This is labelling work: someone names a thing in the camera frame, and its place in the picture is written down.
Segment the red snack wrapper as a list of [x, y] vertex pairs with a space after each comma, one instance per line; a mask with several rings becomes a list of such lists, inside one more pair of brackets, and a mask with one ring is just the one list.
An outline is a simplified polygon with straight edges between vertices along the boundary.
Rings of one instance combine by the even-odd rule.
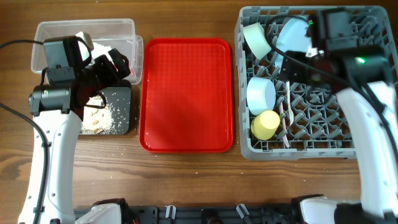
[[130, 76], [130, 77], [135, 76], [135, 71], [134, 71], [134, 69], [133, 69], [132, 67], [129, 67], [129, 69], [130, 69], [130, 74], [129, 74], [129, 76]]

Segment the light blue plate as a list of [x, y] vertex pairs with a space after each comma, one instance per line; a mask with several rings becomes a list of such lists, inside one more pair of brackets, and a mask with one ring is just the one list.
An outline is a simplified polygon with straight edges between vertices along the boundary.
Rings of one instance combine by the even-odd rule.
[[308, 27], [307, 22], [291, 18], [282, 28], [275, 46], [283, 52], [307, 53], [310, 46], [310, 38], [306, 36]]

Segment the light blue small bowl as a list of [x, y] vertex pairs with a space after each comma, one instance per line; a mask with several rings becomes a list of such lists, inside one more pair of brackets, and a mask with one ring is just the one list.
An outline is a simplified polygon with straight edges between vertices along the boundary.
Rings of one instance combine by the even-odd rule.
[[273, 110], [276, 101], [276, 91], [270, 79], [253, 77], [247, 87], [247, 103], [253, 115]]

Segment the white plastic spoon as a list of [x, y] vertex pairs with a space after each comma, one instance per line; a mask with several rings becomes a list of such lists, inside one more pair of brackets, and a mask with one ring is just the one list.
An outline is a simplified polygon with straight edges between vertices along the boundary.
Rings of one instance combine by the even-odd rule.
[[291, 107], [290, 82], [286, 81], [285, 85], [286, 85], [286, 98], [287, 98], [287, 106], [288, 106], [287, 110], [288, 110], [289, 122], [290, 122], [289, 126], [291, 126], [294, 123], [295, 116], [294, 116], [294, 112], [293, 112], [292, 107]]

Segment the green bowl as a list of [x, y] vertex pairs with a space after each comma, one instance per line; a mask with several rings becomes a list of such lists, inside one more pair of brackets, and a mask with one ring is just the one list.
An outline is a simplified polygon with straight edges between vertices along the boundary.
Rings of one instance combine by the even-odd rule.
[[251, 52], [257, 59], [263, 59], [271, 51], [271, 47], [265, 38], [264, 28], [260, 23], [243, 27], [243, 36]]

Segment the yellow cup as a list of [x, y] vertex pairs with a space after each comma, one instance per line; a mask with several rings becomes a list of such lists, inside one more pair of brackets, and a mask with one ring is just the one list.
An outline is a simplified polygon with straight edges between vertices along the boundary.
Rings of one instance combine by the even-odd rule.
[[260, 140], [268, 140], [275, 134], [280, 125], [280, 116], [267, 110], [256, 116], [251, 123], [252, 134]]

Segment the white tissue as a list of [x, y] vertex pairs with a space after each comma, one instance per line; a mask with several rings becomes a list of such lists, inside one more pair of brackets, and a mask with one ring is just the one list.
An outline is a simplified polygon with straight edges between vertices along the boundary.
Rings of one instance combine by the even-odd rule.
[[107, 54], [111, 49], [112, 48], [110, 46], [105, 46], [94, 42], [91, 53], [97, 57], [99, 55]]

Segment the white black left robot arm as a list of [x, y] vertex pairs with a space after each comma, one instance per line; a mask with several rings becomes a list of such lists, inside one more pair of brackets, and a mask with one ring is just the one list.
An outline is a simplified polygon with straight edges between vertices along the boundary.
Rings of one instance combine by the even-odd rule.
[[31, 117], [6, 106], [34, 129], [29, 186], [18, 223], [74, 223], [72, 180], [75, 148], [89, 100], [130, 75], [129, 60], [117, 49], [94, 58], [85, 32], [41, 42], [47, 66], [29, 96]]

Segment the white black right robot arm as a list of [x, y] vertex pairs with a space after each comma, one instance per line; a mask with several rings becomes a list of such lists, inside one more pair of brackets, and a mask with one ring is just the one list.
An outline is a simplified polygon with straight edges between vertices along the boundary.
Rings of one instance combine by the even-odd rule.
[[311, 46], [285, 51], [284, 80], [329, 88], [348, 122], [361, 181], [358, 203], [325, 197], [300, 201], [304, 223], [397, 222], [396, 90], [388, 57], [379, 45], [353, 34], [346, 9], [300, 16]]

